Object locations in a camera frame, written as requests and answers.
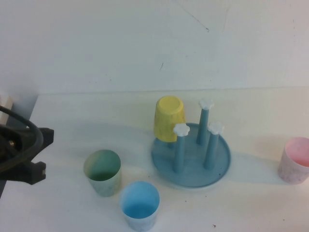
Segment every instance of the upside-down cup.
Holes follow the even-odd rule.
[[[185,123],[183,102],[175,96],[165,96],[158,100],[154,115],[154,135],[163,142],[175,142],[177,135],[173,129],[178,123]]]
[[[278,174],[289,184],[300,184],[309,177],[309,139],[293,138],[285,145]]]

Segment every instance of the cup rim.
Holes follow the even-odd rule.
[[[288,152],[287,152],[287,150],[286,150],[287,145],[288,145],[289,143],[291,143],[292,141],[297,140],[297,139],[305,139],[305,140],[307,140],[307,141],[309,142],[309,138],[301,137],[301,136],[300,136],[300,137],[294,137],[294,138],[290,139],[290,140],[284,145],[284,152],[285,152],[287,158],[288,158],[290,161],[292,161],[296,166],[298,166],[298,167],[301,168],[301,169],[309,169],[309,166],[304,166],[304,165],[301,165],[301,164],[295,162],[295,161],[289,156],[289,154],[288,154]]]
[[[148,185],[151,185],[152,187],[155,188],[155,190],[157,191],[158,196],[159,196],[159,203],[158,203],[158,207],[156,208],[156,210],[155,210],[152,214],[150,214],[149,216],[147,216],[147,217],[144,217],[144,218],[134,218],[134,217],[130,217],[129,215],[125,214],[124,211],[122,210],[122,207],[121,207],[120,204],[119,204],[119,207],[120,207],[120,210],[121,210],[121,212],[122,212],[122,214],[123,214],[124,216],[126,216],[126,217],[128,217],[128,218],[130,218],[130,219],[132,219],[132,220],[144,220],[144,219],[147,219],[147,218],[151,217],[152,215],[154,215],[154,214],[158,211],[158,209],[159,209],[159,207],[160,207],[160,204],[161,204],[160,192],[159,192],[159,190],[157,189],[157,187],[154,186],[152,183],[150,183],[149,181],[143,181],[143,180],[140,180],[140,181],[133,181],[132,183],[128,184],[127,186],[125,186],[125,187],[121,190],[120,196],[119,196],[119,202],[120,202],[120,200],[121,200],[122,197],[123,197],[124,190],[127,189],[128,187],[134,185],[134,184],[137,184],[137,183],[148,184]]]
[[[94,180],[94,179],[90,178],[90,177],[86,174],[86,171],[85,171],[86,163],[87,163],[88,159],[91,158],[91,156],[95,155],[95,154],[98,153],[98,152],[105,152],[105,151],[111,151],[111,152],[113,152],[113,153],[116,155],[116,157],[117,157],[117,159],[119,160],[119,163],[120,163],[120,164],[119,164],[119,169],[117,170],[117,172],[115,172],[115,174],[114,174],[112,177],[110,177],[110,178],[108,178],[108,179],[106,179],[106,180]],[[97,151],[91,153],[91,154],[86,158],[86,160],[84,161],[84,168],[83,168],[83,170],[84,170],[85,176],[86,176],[89,180],[91,180],[91,181],[96,181],[96,182],[108,181],[108,180],[114,178],[114,177],[120,172],[120,170],[121,170],[121,159],[120,159],[119,155],[118,155],[116,152],[114,152],[113,150],[110,150],[110,149],[100,149],[100,150],[97,150]]]

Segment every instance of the white flower cap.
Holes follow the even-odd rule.
[[[203,110],[210,110],[214,106],[212,100],[206,100],[206,99],[199,100],[198,104]]]
[[[177,136],[183,137],[189,134],[190,127],[188,127],[185,123],[178,123],[175,125],[173,131]]]
[[[221,134],[223,132],[224,126],[220,122],[212,122],[208,126],[208,130],[212,134]]]

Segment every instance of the cup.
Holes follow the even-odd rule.
[[[154,115],[154,134],[163,142],[175,142],[177,135],[173,129],[178,123],[185,123],[183,102],[175,96],[165,96],[158,100]]]
[[[84,173],[95,191],[102,197],[114,195],[121,184],[121,162],[111,150],[92,153],[84,163]]]
[[[137,181],[126,186],[119,199],[125,220],[138,232],[148,231],[153,227],[159,204],[158,190],[146,181]]]
[[[293,138],[284,147],[278,174],[287,183],[300,184],[309,177],[309,139]]]

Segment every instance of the pink cup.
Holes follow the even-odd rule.
[[[290,184],[300,184],[309,177],[309,139],[297,137],[287,142],[278,174]]]

